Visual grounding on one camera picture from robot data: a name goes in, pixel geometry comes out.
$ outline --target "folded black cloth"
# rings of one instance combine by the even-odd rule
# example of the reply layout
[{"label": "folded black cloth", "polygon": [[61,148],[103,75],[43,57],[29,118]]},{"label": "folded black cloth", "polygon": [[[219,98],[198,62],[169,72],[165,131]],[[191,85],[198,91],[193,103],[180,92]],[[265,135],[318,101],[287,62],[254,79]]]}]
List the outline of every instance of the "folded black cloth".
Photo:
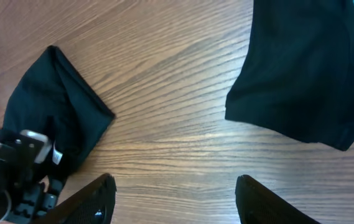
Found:
[{"label": "folded black cloth", "polygon": [[352,0],[254,0],[226,119],[345,151],[354,142]]},{"label": "folded black cloth", "polygon": [[50,46],[12,93],[3,128],[48,136],[63,156],[56,164],[51,151],[35,178],[64,179],[79,168],[113,118],[60,49]]}]

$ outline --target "wooden table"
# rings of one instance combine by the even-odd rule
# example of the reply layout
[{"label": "wooden table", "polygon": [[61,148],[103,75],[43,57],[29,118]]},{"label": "wooden table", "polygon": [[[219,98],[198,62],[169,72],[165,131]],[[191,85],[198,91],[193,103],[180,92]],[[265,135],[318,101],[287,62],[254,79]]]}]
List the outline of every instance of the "wooden table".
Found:
[{"label": "wooden table", "polygon": [[239,223],[236,178],[249,174],[322,223],[354,223],[354,145],[224,120],[252,15],[250,0],[0,1],[0,126],[54,44],[118,117],[61,201],[109,172],[113,223]]}]

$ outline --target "white label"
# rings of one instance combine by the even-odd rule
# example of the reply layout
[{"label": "white label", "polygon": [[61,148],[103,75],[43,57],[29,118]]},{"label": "white label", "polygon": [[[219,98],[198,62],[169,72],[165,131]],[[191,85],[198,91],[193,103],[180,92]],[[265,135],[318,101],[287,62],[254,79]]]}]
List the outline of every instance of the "white label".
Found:
[{"label": "white label", "polygon": [[54,164],[59,165],[59,162],[62,158],[63,154],[59,151],[57,151],[57,149],[55,148],[55,143],[54,143],[54,153],[52,153],[52,162],[54,162]]}]

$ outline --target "black cloth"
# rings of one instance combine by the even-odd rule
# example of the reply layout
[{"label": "black cloth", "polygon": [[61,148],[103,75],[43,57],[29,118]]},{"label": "black cloth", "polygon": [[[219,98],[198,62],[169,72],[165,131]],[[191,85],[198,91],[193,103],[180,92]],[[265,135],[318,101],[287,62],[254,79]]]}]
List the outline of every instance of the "black cloth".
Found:
[{"label": "black cloth", "polygon": [[3,128],[48,136],[63,156],[56,165],[51,151],[35,178],[64,179],[83,163],[113,118],[61,50],[50,46],[12,93]]},{"label": "black cloth", "polygon": [[352,0],[254,0],[226,119],[345,151],[354,142]]}]

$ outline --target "wooden surface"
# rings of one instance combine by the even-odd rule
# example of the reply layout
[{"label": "wooden surface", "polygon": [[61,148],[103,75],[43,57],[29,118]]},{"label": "wooden surface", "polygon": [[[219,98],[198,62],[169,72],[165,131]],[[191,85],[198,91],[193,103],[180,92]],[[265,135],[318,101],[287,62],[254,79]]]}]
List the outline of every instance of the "wooden surface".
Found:
[{"label": "wooden surface", "polygon": [[236,178],[249,174],[322,223],[354,223],[354,145],[224,120],[252,14],[252,0],[0,1],[0,126],[54,44],[118,116],[61,200],[109,172],[113,223],[239,223]]}]

